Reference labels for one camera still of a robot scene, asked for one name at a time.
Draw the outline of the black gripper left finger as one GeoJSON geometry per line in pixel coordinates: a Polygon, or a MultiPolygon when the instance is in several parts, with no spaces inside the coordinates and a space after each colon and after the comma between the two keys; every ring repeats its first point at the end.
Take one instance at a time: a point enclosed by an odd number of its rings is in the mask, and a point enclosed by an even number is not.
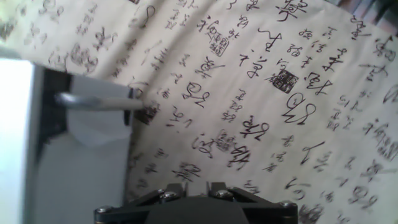
{"type": "Polygon", "coordinates": [[[94,210],[94,223],[144,223],[149,212],[158,205],[187,197],[187,184],[168,184],[120,207],[103,205],[94,210]]]}

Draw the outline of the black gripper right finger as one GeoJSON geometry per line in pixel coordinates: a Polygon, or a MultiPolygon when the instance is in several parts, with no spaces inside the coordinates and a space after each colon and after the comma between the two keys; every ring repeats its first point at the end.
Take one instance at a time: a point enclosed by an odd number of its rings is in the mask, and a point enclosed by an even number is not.
{"type": "Polygon", "coordinates": [[[224,182],[207,182],[206,195],[237,205],[249,223],[298,224],[299,210],[290,200],[271,202],[224,182]]]}

